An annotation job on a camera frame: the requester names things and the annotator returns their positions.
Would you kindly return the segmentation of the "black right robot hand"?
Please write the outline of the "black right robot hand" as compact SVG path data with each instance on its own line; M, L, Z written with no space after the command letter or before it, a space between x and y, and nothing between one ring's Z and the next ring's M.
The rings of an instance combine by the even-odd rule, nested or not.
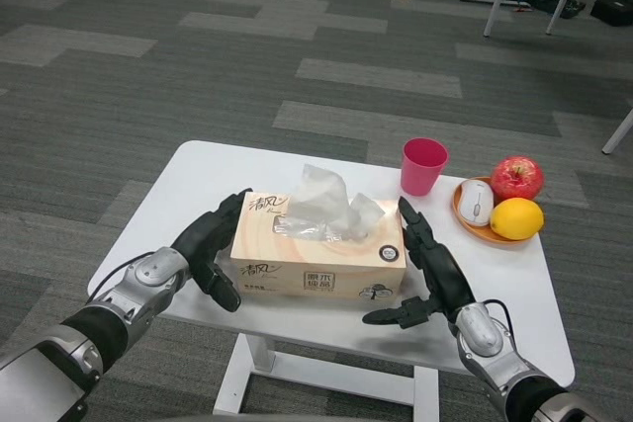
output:
M404 244L409 259L422 272L429 298L411 297L398 308L371 311L362 317L369 325L394 325L407 329L428 321L433 313L442 313L453 324L458 311L475 297L457 261L442 243L435 240L423 213L416 211L407 199L400 197L398 208L406 226Z

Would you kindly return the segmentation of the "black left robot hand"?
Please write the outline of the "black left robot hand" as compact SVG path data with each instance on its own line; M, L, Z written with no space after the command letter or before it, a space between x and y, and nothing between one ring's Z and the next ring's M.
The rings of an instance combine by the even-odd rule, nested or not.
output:
M241 297L216 258L233 240L249 192L250 188L228 196L216 211L203 213L187 226L171 245L187 261L199 289L228 312L239 309Z

